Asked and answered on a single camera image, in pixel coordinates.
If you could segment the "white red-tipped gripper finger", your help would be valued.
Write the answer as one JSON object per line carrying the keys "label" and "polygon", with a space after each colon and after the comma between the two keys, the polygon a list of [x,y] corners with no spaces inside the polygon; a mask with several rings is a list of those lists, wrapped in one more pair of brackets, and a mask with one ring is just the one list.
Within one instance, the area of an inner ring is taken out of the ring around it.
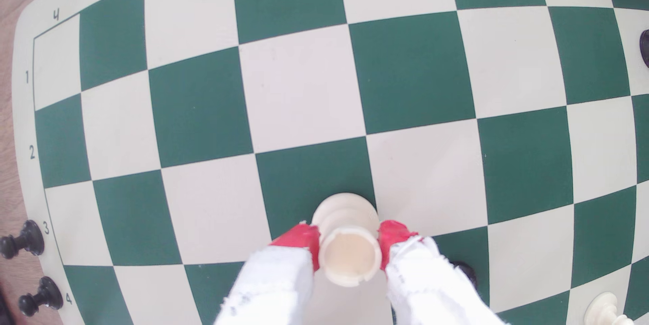
{"label": "white red-tipped gripper finger", "polygon": [[385,220],[378,243],[397,324],[505,324],[433,238]]}
{"label": "white red-tipped gripper finger", "polygon": [[302,324],[319,269],[320,232],[300,222],[255,251],[224,297],[215,324]]}

